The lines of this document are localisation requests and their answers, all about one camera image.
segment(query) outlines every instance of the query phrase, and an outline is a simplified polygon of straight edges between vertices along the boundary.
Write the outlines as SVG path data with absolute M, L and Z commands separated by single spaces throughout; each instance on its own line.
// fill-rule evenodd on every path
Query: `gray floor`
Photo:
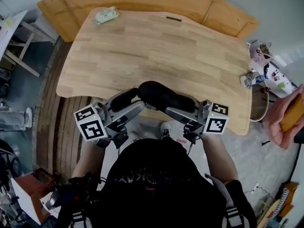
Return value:
M 37 42 L 29 45 L 23 61 L 41 75 L 38 78 L 20 65 L 16 65 L 9 82 L 8 97 L 4 99 L 9 107 L 18 111 L 25 111 L 27 107 L 31 107 L 34 111 L 43 74 L 53 49 L 54 46 L 51 42 Z M 0 133 L 0 139 L 6 141 L 18 155 L 22 171 L 24 173 L 31 171 L 32 129 Z
M 186 140 L 182 137 L 183 125 L 177 121 L 170 122 L 173 139 Z M 159 138 L 160 122 L 155 120 L 147 120 L 137 116 L 127 125 L 128 132 L 135 131 L 141 138 Z M 298 144 L 283 151 L 273 143 L 261 146 L 261 142 L 267 141 L 265 131 L 261 123 L 250 123 L 250 128 L 246 136 L 238 136 L 226 129 L 222 135 L 222 140 L 234 160 L 239 180 L 243 185 L 243 191 L 250 191 L 256 183 L 259 187 L 269 192 L 274 197 L 282 182 L 285 182 L 293 167 Z M 190 143 L 184 144 L 188 150 Z M 104 158 L 104 165 L 101 176 L 107 177 L 108 172 L 116 161 L 118 151 L 113 143 L 108 146 Z M 203 150 L 202 143 L 198 141 L 191 149 L 189 156 L 196 164 L 201 175 L 209 173 L 206 155 Z M 250 204 L 255 207 L 260 198 L 267 195 L 263 190 L 257 189 L 254 193 L 246 193 Z

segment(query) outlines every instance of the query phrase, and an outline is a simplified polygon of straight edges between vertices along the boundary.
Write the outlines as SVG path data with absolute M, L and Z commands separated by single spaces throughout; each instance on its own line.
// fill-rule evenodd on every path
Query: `wooden bench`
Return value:
M 239 39 L 246 39 L 260 24 L 225 0 L 42 0 L 37 6 L 65 42 L 74 41 L 90 11 L 97 7 L 180 14 Z
M 89 104 L 91 98 L 63 98 L 56 94 L 58 79 L 71 43 L 63 43 L 50 67 L 41 99 L 38 123 L 36 163 L 50 174 L 71 177 L 79 160 L 82 137 L 74 112 Z

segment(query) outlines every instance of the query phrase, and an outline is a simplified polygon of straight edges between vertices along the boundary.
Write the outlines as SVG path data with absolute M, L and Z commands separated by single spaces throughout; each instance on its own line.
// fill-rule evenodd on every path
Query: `wooden table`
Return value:
M 31 43 L 32 39 L 34 38 L 35 35 L 39 35 L 43 38 L 45 38 L 48 41 L 51 41 L 53 44 L 55 44 L 55 40 L 48 36 L 47 34 L 41 32 L 40 30 L 36 29 L 35 27 L 31 26 L 30 24 L 22 21 L 24 16 L 26 15 L 28 11 L 24 10 L 23 12 L 15 15 L 12 20 L 12 25 L 10 27 L 5 27 L 3 26 L 0 29 L 0 60 L 2 57 L 4 57 L 6 60 L 8 60 L 12 64 L 18 63 L 20 66 L 28 70 L 30 73 L 35 75 L 36 77 L 39 77 L 40 74 L 36 72 L 34 69 L 32 69 L 30 66 L 28 66 L 26 63 L 22 61 L 26 50 L 29 47 L 29 44 Z M 28 30 L 30 30 L 32 33 L 29 36 L 28 40 L 26 43 L 16 43 L 16 42 L 11 42 L 11 38 L 14 35 L 16 29 L 18 26 L 21 25 Z M 16 57 L 13 53 L 11 53 L 9 50 L 6 49 L 8 45 L 11 46 L 17 46 L 17 47 L 23 47 L 22 52 L 19 57 Z
M 97 25 L 102 10 L 92 10 L 83 23 L 59 78 L 59 96 L 108 99 L 154 80 L 200 101 L 228 105 L 228 128 L 247 134 L 251 89 L 239 80 L 250 69 L 244 41 L 168 12 L 120 10 L 118 18 Z

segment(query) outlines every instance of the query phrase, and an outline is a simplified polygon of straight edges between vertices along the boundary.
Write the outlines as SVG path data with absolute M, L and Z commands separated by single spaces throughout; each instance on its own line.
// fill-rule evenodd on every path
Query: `jeans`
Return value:
M 25 112 L 14 111 L 7 106 L 0 106 L 0 130 L 24 131 L 29 116 Z

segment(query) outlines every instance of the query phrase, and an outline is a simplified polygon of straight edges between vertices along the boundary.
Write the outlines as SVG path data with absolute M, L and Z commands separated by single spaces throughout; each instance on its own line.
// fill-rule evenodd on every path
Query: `sneaker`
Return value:
M 138 134 L 136 132 L 129 133 L 129 141 L 131 141 L 131 143 L 134 143 L 139 140 L 140 140 L 140 137 L 138 136 Z
M 164 137 L 170 137 L 171 135 L 171 127 L 168 122 L 163 122 L 161 125 L 161 139 Z
M 25 123 L 25 127 L 31 128 L 32 127 L 32 120 L 33 120 L 33 112 L 31 108 L 27 108 L 26 114 L 28 115 L 28 121 Z

